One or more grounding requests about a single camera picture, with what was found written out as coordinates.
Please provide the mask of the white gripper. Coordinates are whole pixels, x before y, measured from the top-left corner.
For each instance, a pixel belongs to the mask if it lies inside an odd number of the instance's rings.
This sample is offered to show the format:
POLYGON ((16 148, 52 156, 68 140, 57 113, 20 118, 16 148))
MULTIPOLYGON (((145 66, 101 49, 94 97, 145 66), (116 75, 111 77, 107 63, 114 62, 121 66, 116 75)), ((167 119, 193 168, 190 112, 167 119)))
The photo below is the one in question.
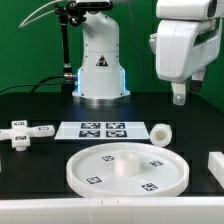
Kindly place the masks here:
POLYGON ((156 16, 161 19, 150 45, 156 55, 156 73, 171 81, 173 103, 183 106, 186 82, 200 92, 204 68, 219 54, 224 0, 158 0, 156 16))

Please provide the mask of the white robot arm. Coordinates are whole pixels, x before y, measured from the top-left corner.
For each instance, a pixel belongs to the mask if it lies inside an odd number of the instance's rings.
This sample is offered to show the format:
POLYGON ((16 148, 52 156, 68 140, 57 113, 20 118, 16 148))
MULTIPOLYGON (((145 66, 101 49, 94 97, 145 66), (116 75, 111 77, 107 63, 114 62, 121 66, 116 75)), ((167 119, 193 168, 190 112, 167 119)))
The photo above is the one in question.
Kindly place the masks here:
MULTIPOLYGON (((119 65, 119 28, 103 14, 118 1, 75 0, 73 4, 86 19, 83 64, 73 95, 92 103, 111 102, 129 94, 119 65)), ((171 83, 173 103, 182 106, 186 80, 199 88, 206 66, 219 54, 224 0, 158 0, 156 16, 160 23, 149 40, 156 56, 156 73, 171 83)))

